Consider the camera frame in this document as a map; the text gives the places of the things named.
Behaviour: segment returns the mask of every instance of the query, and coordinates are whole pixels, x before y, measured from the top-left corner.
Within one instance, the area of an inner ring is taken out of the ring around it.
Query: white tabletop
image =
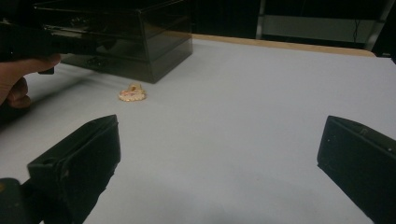
[[[0,176],[116,114],[121,162],[85,223],[372,223],[317,167],[327,116],[396,138],[389,59],[194,40],[148,98],[125,77],[60,64],[27,76],[30,113],[0,129]]]

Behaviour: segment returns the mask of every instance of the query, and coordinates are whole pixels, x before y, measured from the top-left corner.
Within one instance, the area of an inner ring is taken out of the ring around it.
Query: finger
[[[27,82],[24,77],[20,78],[20,80],[15,83],[15,85],[9,91],[7,99],[9,101],[17,101],[24,97],[28,92]]]
[[[9,94],[9,91],[11,90],[11,88],[12,88],[12,86],[2,83],[0,81],[0,104],[2,104],[7,99],[7,96]]]
[[[31,100],[30,97],[25,95],[21,99],[16,101],[8,101],[9,106],[14,108],[26,108],[30,105]]]
[[[21,59],[13,62],[0,63],[0,83],[13,86],[21,77],[49,70],[59,63],[61,55],[54,54],[48,58]]]

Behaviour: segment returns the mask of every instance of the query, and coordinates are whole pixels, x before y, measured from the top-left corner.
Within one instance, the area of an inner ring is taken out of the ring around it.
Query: table edge
[[[260,46],[260,47],[267,47],[267,48],[298,49],[298,50],[324,52],[324,53],[332,53],[332,54],[375,57],[375,54],[373,54],[371,51],[368,51],[366,49],[345,49],[345,48],[337,48],[337,47],[295,44],[295,43],[287,43],[287,42],[246,39],[246,38],[218,36],[218,35],[192,34],[192,38],[193,39],[201,39],[201,40],[226,42],[226,43],[232,43],[232,44],[253,45],[253,46]]]

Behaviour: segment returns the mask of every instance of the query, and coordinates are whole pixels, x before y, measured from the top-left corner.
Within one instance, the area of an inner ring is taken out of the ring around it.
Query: dark box
[[[192,54],[188,0],[61,0],[35,4],[35,15],[54,35],[97,43],[63,63],[103,73],[154,83]]]
[[[396,223],[396,142],[358,122],[329,116],[318,167],[374,223]]]

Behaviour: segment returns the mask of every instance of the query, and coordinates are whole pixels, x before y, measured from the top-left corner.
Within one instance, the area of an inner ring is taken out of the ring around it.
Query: translucent plastic box
[[[35,15],[55,35],[94,42],[63,63],[103,73],[154,83],[192,54],[188,0],[61,0],[35,4]]]

